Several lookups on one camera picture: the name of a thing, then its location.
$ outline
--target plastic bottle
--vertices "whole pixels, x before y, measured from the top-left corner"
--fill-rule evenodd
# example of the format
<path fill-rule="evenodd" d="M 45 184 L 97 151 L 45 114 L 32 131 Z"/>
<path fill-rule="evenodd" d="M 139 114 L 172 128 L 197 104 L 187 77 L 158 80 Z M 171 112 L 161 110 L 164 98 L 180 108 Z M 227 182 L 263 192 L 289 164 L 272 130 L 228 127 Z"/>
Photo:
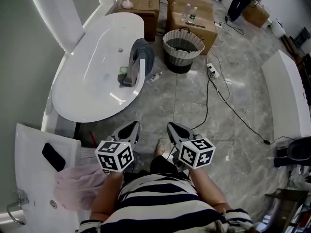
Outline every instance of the plastic bottle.
<path fill-rule="evenodd" d="M 181 17 L 182 21 L 187 20 L 188 14 L 189 14 L 189 12 L 190 12 L 190 8 L 191 8 L 190 3 L 187 3 L 187 5 L 185 6 L 183 15 L 182 15 L 182 17 Z"/>
<path fill-rule="evenodd" d="M 147 80 L 147 83 L 153 83 L 154 81 L 158 80 L 162 74 L 163 72 L 156 73 L 154 76 Z"/>
<path fill-rule="evenodd" d="M 189 20 L 188 22 L 193 23 L 195 16 L 196 16 L 196 11 L 198 10 L 198 7 L 194 7 L 193 10 L 191 11 L 190 15 L 189 15 Z"/>

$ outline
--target cardboard box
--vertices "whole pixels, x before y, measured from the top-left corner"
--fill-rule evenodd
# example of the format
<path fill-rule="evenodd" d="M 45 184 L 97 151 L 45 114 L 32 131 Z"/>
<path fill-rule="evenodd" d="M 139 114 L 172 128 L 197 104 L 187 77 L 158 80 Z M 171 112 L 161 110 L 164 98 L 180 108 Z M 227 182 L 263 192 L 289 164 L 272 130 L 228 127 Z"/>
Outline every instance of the cardboard box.
<path fill-rule="evenodd" d="M 182 13 L 173 12 L 173 20 L 171 22 L 170 30 L 181 28 L 186 30 L 186 28 L 188 28 L 191 33 L 194 33 L 204 43 L 205 49 L 201 52 L 201 54 L 207 54 L 217 38 L 217 31 L 214 21 L 196 17 L 194 21 L 195 24 L 188 24 L 181 18 Z"/>
<path fill-rule="evenodd" d="M 194 24 L 188 24 L 181 19 L 187 3 L 191 4 L 191 8 L 198 7 Z M 166 27 L 167 31 L 188 28 L 204 43 L 205 49 L 201 54 L 207 54 L 217 38 L 211 0 L 168 0 Z"/>
<path fill-rule="evenodd" d="M 124 9 L 120 4 L 119 12 L 130 12 L 139 15 L 144 20 L 145 39 L 154 41 L 156 37 L 157 20 L 159 17 L 160 0 L 130 0 L 134 7 Z"/>
<path fill-rule="evenodd" d="M 269 13 L 257 4 L 254 8 L 254 3 L 248 5 L 242 12 L 246 21 L 261 28 L 269 18 Z"/>

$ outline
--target woven basket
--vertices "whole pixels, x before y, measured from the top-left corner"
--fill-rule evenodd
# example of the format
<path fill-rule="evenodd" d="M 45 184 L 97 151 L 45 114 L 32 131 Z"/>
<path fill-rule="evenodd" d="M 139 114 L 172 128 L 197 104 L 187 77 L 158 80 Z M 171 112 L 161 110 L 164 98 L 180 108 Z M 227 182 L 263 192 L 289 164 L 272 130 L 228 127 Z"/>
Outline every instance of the woven basket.
<path fill-rule="evenodd" d="M 172 30 L 163 36 L 164 60 L 169 70 L 186 73 L 205 48 L 203 41 L 187 30 Z"/>

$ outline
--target marble floor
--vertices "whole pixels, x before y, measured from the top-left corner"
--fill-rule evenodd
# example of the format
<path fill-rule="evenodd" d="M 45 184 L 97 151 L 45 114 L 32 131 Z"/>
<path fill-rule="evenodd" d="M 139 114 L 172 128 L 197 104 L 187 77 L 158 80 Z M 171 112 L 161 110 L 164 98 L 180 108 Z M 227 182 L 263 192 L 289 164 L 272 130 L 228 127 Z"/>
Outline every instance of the marble floor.
<path fill-rule="evenodd" d="M 167 0 L 161 0 L 159 28 L 164 28 Z M 224 21 L 226 9 L 213 0 L 216 21 Z M 231 80 L 231 97 L 228 103 L 259 134 L 273 140 L 273 122 L 270 98 L 261 65 L 278 49 L 286 52 L 282 43 L 269 29 L 261 30 L 240 17 L 234 26 L 244 35 L 230 29 L 231 37 L 223 36 L 224 45 L 212 48 L 219 57 L 225 78 Z M 215 46 L 221 44 L 218 37 Z M 206 56 L 194 60 L 187 74 L 175 74 L 167 69 L 163 60 L 161 36 L 151 43 L 155 53 L 152 73 L 163 75 L 152 84 L 145 84 L 136 100 L 117 115 L 94 123 L 82 124 L 79 138 L 82 145 L 93 147 L 89 132 L 97 142 L 106 139 L 117 127 L 138 120 L 142 132 L 136 151 L 140 153 L 140 166 L 148 169 L 156 144 L 167 137 L 166 125 L 170 121 L 190 128 L 200 124 L 206 114 L 207 75 Z M 219 70 L 217 58 L 209 52 L 209 61 Z M 221 79 L 215 80 L 226 98 L 228 91 Z M 212 164 L 206 172 L 226 194 L 231 207 L 241 207 L 253 220 L 259 220 L 269 208 L 270 200 L 265 193 L 284 187 L 285 169 L 273 167 L 273 150 L 250 131 L 233 111 L 222 102 L 209 83 L 208 117 L 195 132 L 210 139 L 216 146 Z"/>

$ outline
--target striped shirt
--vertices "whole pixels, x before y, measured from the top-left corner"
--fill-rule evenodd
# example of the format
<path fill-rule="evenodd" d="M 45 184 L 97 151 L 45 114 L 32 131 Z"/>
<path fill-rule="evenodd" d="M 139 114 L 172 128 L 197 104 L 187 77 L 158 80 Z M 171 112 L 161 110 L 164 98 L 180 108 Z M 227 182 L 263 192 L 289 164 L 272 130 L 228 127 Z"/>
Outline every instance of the striped shirt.
<path fill-rule="evenodd" d="M 206 232 L 216 224 L 243 232 L 253 226 L 242 209 L 218 213 L 204 202 L 190 180 L 174 174 L 150 174 L 124 186 L 115 212 L 105 221 L 83 221 L 80 233 Z"/>

